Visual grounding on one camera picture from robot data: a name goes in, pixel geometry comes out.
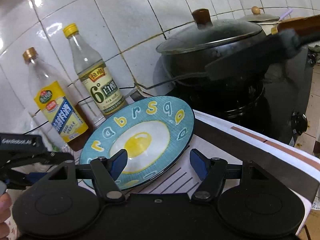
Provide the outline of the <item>person left hand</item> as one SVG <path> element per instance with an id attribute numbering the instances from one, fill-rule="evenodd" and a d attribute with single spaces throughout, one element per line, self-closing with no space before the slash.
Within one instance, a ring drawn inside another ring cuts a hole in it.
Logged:
<path id="1" fill-rule="evenodd" d="M 0 198 L 0 238 L 8 239 L 7 236 L 10 233 L 10 228 L 6 224 L 6 220 L 10 218 L 11 211 L 10 208 L 12 206 L 12 200 L 8 193 L 1 195 Z"/>

